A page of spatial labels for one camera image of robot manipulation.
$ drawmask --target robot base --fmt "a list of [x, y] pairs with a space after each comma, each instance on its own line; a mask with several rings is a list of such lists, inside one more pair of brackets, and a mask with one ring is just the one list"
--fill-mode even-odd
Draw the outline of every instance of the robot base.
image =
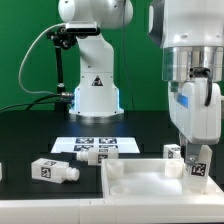
[[111, 116], [105, 117], [93, 117], [93, 116], [83, 116], [79, 114], [71, 114], [69, 113], [69, 118], [71, 120], [80, 122], [80, 123], [87, 123], [87, 124], [105, 124], [111, 123], [115, 121], [121, 121], [124, 118], [124, 113], [119, 113]]

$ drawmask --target warning label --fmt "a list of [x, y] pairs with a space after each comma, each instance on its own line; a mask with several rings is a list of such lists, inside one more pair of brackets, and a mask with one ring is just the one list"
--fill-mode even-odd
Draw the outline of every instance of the warning label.
[[99, 76], [97, 76], [97, 77], [95, 78], [95, 80], [94, 80], [93, 83], [92, 83], [92, 86], [103, 86], [103, 83], [102, 83], [102, 81], [101, 81], [101, 79], [100, 79]]

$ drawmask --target blue light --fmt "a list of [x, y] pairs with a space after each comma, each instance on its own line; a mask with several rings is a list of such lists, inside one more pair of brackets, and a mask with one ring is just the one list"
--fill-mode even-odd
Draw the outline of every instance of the blue light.
[[178, 94], [177, 96], [177, 102], [181, 104], [182, 106], [188, 108], [188, 98], [186, 96], [183, 96], [181, 94]]
[[120, 91], [117, 90], [117, 109], [120, 110]]
[[74, 91], [74, 102], [73, 102], [73, 105], [72, 105], [72, 108], [73, 108], [74, 111], [76, 111], [76, 109], [77, 109], [77, 108], [76, 108], [76, 102], [77, 102], [76, 91], [77, 91], [77, 90], [75, 89], [75, 91]]

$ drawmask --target black cable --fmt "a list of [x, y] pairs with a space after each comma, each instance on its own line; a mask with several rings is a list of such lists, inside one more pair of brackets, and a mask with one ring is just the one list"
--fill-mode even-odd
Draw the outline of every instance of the black cable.
[[126, 13], [125, 12], [125, 7], [126, 7], [126, 3], [127, 3], [127, 0], [124, 0], [124, 4], [123, 4], [123, 29], [122, 29], [122, 51], [123, 51], [123, 59], [124, 59], [124, 65], [125, 65], [125, 71], [126, 71], [126, 78], [127, 78], [128, 86], [129, 86], [130, 93], [131, 93], [132, 107], [133, 107], [133, 110], [135, 111], [133, 88], [132, 88], [132, 84], [131, 84], [131, 80], [130, 80], [130, 76], [129, 76], [127, 58], [126, 58], [126, 54], [125, 54], [125, 13]]
[[35, 105], [35, 103], [41, 102], [43, 100], [51, 99], [54, 97], [61, 97], [61, 94], [52, 94], [52, 95], [47, 95], [47, 96], [41, 97], [41, 98], [33, 101], [33, 103], [30, 104], [25, 110], [30, 110]]
[[205, 70], [205, 73], [207, 75], [207, 88], [208, 88], [207, 98], [205, 100], [205, 106], [208, 107], [212, 99], [212, 76], [208, 69]]
[[61, 55], [61, 48], [56, 45], [55, 45], [55, 55], [56, 55], [56, 64], [58, 73], [57, 92], [62, 93], [65, 92], [62, 55]]
[[205, 106], [208, 107], [212, 99], [212, 75], [208, 68], [195, 68], [194, 69], [195, 77], [204, 77], [207, 78], [207, 97], [205, 100]]
[[42, 104], [54, 104], [54, 103], [56, 103], [56, 102], [57, 102], [57, 101], [52, 101], [52, 102], [40, 102], [40, 103], [23, 103], [23, 104], [15, 104], [15, 105], [11, 105], [11, 106], [2, 108], [2, 109], [0, 110], [0, 113], [2, 113], [2, 112], [5, 111], [5, 110], [14, 108], [14, 107], [23, 107], [23, 106], [29, 106], [29, 105], [42, 105]]

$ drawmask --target white block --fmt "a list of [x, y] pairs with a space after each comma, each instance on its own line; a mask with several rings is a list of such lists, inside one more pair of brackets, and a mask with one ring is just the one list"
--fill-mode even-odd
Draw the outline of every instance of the white block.
[[186, 166], [184, 171], [184, 184], [187, 190], [203, 192], [207, 187], [212, 150], [203, 145], [199, 154], [198, 164]]
[[79, 179], [79, 170], [69, 167], [68, 162], [40, 158], [31, 164], [32, 178], [54, 183]]
[[164, 159], [181, 159], [180, 146], [176, 144], [164, 145], [163, 158]]

